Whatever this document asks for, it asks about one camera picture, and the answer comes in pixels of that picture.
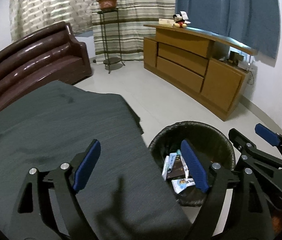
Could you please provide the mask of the dark maroon cigarette box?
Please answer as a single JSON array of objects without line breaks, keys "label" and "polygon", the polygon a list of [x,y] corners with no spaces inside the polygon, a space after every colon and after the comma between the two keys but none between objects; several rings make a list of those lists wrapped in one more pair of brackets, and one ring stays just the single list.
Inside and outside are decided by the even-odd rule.
[{"label": "dark maroon cigarette box", "polygon": [[185,171],[183,168],[181,157],[180,155],[176,155],[176,159],[172,167],[172,171],[167,173],[166,179],[172,180],[172,179],[184,178],[184,177],[185,177]]}]

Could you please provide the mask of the white router on cabinet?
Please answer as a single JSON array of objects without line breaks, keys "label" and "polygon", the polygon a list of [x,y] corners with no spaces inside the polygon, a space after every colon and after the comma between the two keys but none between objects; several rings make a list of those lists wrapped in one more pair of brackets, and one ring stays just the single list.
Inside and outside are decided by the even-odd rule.
[{"label": "white router on cabinet", "polygon": [[247,53],[230,51],[229,58],[227,59],[228,63],[238,68],[241,68],[246,71],[252,70],[252,66],[255,62],[255,57]]}]

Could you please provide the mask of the blue curtain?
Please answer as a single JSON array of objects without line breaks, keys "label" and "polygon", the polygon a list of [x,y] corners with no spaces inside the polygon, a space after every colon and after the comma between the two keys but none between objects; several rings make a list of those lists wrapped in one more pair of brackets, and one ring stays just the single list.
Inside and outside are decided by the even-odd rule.
[{"label": "blue curtain", "polygon": [[275,58],[280,39],[278,0],[176,0],[190,27],[237,40]]}]

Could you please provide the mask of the white tube in bin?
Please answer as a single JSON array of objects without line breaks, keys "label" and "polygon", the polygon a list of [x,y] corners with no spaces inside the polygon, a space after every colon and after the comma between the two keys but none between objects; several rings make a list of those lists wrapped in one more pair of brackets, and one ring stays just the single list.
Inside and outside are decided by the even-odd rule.
[{"label": "white tube in bin", "polygon": [[168,173],[169,159],[170,157],[168,155],[164,159],[164,164],[163,164],[163,169],[162,169],[162,178],[164,179],[164,181],[166,181],[166,176]]}]

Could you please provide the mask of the dark grey table cloth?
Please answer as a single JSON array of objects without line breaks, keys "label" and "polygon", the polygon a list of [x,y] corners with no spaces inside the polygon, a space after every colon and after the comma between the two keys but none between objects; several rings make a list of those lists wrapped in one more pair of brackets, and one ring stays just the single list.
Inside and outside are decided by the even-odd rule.
[{"label": "dark grey table cloth", "polygon": [[29,169],[51,171],[93,139],[101,155],[77,195],[99,239],[182,239],[190,221],[145,145],[138,121],[118,94],[53,81],[0,112],[0,230]]}]

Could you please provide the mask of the white blue wrapper in bin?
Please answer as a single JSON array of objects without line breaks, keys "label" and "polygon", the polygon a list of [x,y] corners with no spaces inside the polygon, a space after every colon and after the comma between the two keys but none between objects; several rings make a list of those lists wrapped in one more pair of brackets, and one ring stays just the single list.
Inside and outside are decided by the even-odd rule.
[{"label": "white blue wrapper in bin", "polygon": [[193,178],[175,179],[172,180],[171,183],[176,194],[181,193],[183,190],[190,186],[195,186],[195,181],[193,180]]}]

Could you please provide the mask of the patterned sheer curtain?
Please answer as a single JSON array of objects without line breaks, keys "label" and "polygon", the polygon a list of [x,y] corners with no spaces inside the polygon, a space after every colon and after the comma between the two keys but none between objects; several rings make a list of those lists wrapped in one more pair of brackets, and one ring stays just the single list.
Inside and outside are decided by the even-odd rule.
[{"label": "patterned sheer curtain", "polygon": [[92,29],[92,0],[10,0],[11,40],[58,22],[70,23],[73,33]]}]

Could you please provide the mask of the wooden TV cabinet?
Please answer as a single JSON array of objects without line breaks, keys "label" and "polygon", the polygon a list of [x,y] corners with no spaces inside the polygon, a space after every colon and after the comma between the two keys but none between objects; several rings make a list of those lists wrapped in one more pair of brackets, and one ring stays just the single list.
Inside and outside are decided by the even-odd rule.
[{"label": "wooden TV cabinet", "polygon": [[144,38],[144,68],[161,77],[225,121],[248,84],[249,72],[236,65],[230,48],[257,51],[230,37],[195,28],[153,25]]}]

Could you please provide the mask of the black metal plant stand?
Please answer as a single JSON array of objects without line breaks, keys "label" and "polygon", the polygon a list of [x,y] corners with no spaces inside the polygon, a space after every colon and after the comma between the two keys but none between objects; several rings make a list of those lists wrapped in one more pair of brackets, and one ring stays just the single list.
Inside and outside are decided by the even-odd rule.
[{"label": "black metal plant stand", "polygon": [[[106,20],[106,14],[115,13],[116,16],[113,20]],[[120,20],[119,20],[119,9],[111,8],[105,9],[98,12],[101,37],[102,37],[102,48],[104,54],[103,64],[108,69],[108,74],[112,72],[112,66],[118,63],[125,65],[122,55],[121,46],[121,31],[120,31]],[[117,27],[117,34],[111,36],[111,31],[108,30],[108,25],[115,25]]]}]

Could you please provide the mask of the beige tissue box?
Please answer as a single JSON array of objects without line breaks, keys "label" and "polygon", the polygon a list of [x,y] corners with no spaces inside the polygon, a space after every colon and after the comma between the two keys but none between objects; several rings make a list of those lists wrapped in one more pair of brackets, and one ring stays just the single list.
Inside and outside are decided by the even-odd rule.
[{"label": "beige tissue box", "polygon": [[168,18],[159,18],[158,23],[160,25],[172,27],[174,26],[175,21],[173,19],[168,19]]}]

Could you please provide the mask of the black trash bin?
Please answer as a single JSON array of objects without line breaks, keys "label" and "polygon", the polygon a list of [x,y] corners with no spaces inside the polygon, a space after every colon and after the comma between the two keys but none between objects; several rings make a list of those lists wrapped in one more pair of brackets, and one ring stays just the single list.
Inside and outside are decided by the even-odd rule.
[{"label": "black trash bin", "polygon": [[218,163],[222,168],[234,170],[236,159],[233,146],[218,129],[196,121],[177,122],[167,126],[149,144],[149,151],[160,170],[163,169],[165,157],[170,153],[177,153],[177,150],[181,150],[189,169],[188,178],[193,178],[195,186],[176,194],[172,180],[166,179],[166,182],[178,204],[201,206],[213,186],[214,170],[210,166]]}]

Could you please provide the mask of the light blue toothpaste tube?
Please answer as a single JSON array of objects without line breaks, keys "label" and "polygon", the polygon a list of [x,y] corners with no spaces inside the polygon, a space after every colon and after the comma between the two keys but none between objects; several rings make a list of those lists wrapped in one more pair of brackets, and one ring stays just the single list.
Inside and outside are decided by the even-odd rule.
[{"label": "light blue toothpaste tube", "polygon": [[168,169],[167,169],[168,173],[170,173],[173,169],[176,156],[177,156],[177,153],[170,153],[169,154],[169,162],[168,162]]}]

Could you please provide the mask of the striped beige curtain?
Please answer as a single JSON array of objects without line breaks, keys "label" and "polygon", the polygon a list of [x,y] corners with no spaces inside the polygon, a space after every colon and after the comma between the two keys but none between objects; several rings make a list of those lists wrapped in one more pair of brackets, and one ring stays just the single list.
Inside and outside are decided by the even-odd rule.
[{"label": "striped beige curtain", "polygon": [[[149,25],[156,24],[159,18],[172,18],[175,0],[117,0],[119,9],[121,46],[124,61],[143,59],[143,40],[155,34]],[[101,27],[98,12],[99,4],[92,5],[93,36],[97,63],[104,60]],[[116,14],[106,14],[106,20],[113,20]],[[115,25],[108,25],[111,36],[117,34]]]}]

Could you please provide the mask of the Mickey Mouse plush toy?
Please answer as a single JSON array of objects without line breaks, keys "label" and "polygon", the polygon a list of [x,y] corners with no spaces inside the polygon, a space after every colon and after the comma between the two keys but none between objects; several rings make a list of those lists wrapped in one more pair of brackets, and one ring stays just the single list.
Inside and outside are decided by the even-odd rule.
[{"label": "Mickey Mouse plush toy", "polygon": [[174,14],[173,19],[174,19],[175,28],[186,28],[187,27],[185,20],[183,19],[183,17],[180,14]]}]

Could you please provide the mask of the dark brown leather sofa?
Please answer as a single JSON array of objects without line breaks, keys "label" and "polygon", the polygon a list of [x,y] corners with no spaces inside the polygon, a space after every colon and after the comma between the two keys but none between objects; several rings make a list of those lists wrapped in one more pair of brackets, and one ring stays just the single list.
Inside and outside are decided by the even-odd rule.
[{"label": "dark brown leather sofa", "polygon": [[87,46],[70,23],[39,29],[0,51],[0,112],[47,83],[74,85],[92,75]]}]

